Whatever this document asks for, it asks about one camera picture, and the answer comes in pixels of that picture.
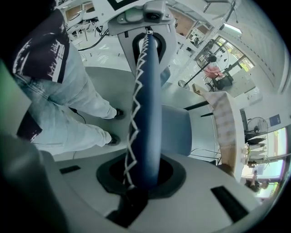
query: gray chair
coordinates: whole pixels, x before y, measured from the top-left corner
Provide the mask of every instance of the gray chair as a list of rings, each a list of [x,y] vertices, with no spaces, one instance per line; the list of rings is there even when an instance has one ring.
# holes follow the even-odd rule
[[[162,106],[162,150],[188,156],[192,147],[189,112],[182,108]]]

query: black shoe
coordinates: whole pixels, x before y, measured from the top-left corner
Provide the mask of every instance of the black shoe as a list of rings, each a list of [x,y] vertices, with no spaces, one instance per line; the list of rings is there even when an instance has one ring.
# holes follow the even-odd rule
[[[120,143],[120,138],[112,133],[109,133],[111,136],[111,141],[107,143],[108,146],[117,146]]]
[[[114,119],[116,119],[116,120],[121,120],[121,119],[123,119],[124,117],[125,117],[124,112],[123,112],[121,109],[116,108],[116,116],[114,117]]]

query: light blue jeans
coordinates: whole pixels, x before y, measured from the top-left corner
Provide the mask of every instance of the light blue jeans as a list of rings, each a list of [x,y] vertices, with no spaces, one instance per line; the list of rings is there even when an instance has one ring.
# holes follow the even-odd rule
[[[16,76],[15,80],[32,100],[28,111],[43,130],[32,142],[39,150],[55,155],[85,150],[94,145],[102,147],[111,141],[108,132],[78,122],[60,108],[69,106],[104,119],[116,115],[116,109],[96,92],[79,52],[72,44],[62,83],[27,76]]]

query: sign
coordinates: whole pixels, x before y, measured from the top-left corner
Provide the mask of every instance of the sign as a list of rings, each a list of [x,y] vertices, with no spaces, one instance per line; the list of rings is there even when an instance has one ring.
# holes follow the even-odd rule
[[[280,115],[272,116],[270,119],[270,126],[276,126],[281,124]]]

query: desk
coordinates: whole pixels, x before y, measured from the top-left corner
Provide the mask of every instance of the desk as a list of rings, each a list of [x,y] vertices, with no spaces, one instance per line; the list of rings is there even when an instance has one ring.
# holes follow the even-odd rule
[[[235,179],[239,182],[244,166],[245,134],[241,112],[234,98],[225,91],[202,92],[205,102],[189,106],[192,110],[207,104],[213,108],[217,128],[218,143],[221,150],[221,162],[232,168]]]

